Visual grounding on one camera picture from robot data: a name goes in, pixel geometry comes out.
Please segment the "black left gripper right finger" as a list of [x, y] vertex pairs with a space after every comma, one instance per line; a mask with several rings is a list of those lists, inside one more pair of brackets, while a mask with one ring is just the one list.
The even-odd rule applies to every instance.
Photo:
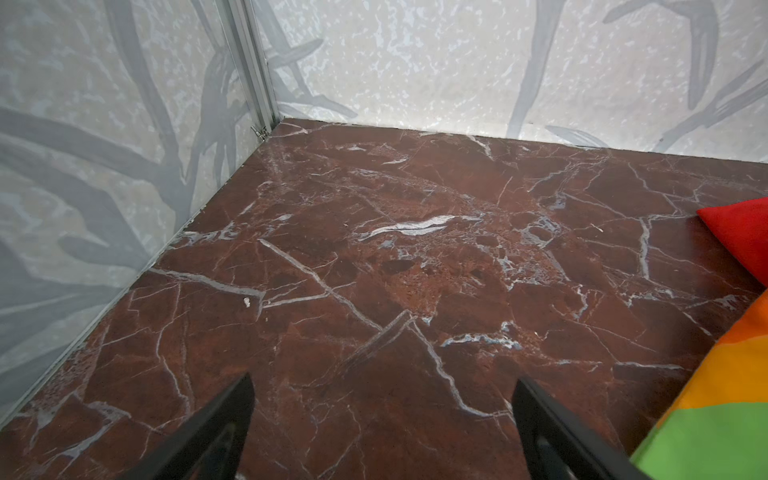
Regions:
[[529, 377], [517, 380], [512, 412], [533, 479], [648, 477]]

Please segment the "rainbow striped kids jacket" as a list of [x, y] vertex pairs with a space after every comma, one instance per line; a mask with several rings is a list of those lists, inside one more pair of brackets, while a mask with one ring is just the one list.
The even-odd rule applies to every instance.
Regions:
[[715, 343], [631, 456], [653, 479], [767, 476], [767, 296]]

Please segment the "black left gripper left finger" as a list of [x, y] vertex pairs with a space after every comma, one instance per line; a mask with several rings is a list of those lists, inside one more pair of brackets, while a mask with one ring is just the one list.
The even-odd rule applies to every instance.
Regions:
[[255, 404], [249, 373], [223, 389], [124, 479], [234, 479]]

